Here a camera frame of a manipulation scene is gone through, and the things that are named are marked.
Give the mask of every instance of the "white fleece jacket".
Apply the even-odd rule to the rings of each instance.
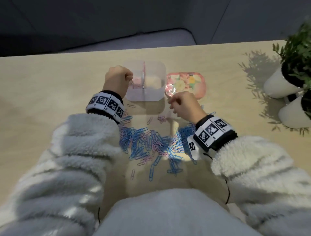
[[[51,148],[23,176],[0,210],[0,236],[91,236],[106,172],[121,149],[118,126],[77,114],[58,127]],[[241,137],[212,161],[228,181],[231,202],[263,235],[311,235],[311,178],[284,149]],[[194,189],[174,189],[119,201],[95,232],[104,235],[259,235]]]

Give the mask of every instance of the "table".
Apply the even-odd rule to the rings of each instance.
[[[311,173],[308,130],[291,130],[280,124],[277,113],[284,101],[270,99],[261,90],[279,66],[272,51],[276,42],[284,44],[265,41],[0,58],[0,202],[48,147],[55,127],[68,115],[84,112],[91,96],[102,88],[108,68],[133,59],[161,61],[167,73],[201,73],[207,93],[199,102],[206,112],[216,111],[239,135],[260,135],[282,145],[298,167]],[[163,136],[173,135],[179,125],[174,119],[162,124],[156,119],[168,111],[166,99],[124,103],[136,106],[126,106],[135,128],[147,127],[150,116],[149,128]],[[213,176],[205,161],[193,165],[187,159],[184,171],[175,177],[166,173],[169,165],[163,158],[152,182],[148,178],[150,164],[138,168],[122,154],[107,177],[101,217],[122,198],[167,188],[198,188],[211,197],[217,195],[220,202],[226,200],[226,185]]]

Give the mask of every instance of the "sleeve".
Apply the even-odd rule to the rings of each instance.
[[[230,202],[263,235],[302,236],[311,231],[311,178],[288,153],[261,137],[236,138],[213,158],[212,171],[228,182]]]
[[[118,143],[114,120],[98,114],[69,116],[1,207],[0,235],[92,235],[106,172],[121,152]]]

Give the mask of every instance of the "person's left hand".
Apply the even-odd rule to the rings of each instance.
[[[128,84],[133,79],[133,72],[123,66],[110,67],[105,76],[103,90],[116,92],[123,99]]]

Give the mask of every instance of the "white plant pot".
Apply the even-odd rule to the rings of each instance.
[[[279,119],[289,128],[311,128],[311,119],[302,109],[301,98],[299,96],[279,111]]]
[[[264,83],[264,92],[272,98],[282,98],[287,95],[297,93],[303,88],[297,87],[289,83],[283,76],[281,66],[274,72],[274,74]]]

